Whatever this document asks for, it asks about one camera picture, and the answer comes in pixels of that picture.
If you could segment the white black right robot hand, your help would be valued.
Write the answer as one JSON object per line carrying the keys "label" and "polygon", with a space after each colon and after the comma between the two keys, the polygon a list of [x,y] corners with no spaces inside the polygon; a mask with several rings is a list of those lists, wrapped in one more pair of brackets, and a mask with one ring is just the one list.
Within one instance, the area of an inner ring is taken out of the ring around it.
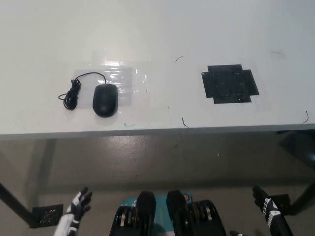
{"label": "white black right robot hand", "polygon": [[293,236],[280,208],[260,186],[255,185],[252,188],[254,203],[259,207],[264,215],[265,221],[269,227],[271,236]]}

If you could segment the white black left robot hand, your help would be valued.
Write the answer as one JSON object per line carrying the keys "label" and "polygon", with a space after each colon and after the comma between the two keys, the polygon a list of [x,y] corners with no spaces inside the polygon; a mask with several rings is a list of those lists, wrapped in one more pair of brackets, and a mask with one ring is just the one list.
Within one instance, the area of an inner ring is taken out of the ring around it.
{"label": "white black left robot hand", "polygon": [[83,188],[73,198],[66,212],[62,215],[54,232],[54,236],[77,236],[82,217],[91,209],[89,205],[92,192]]}

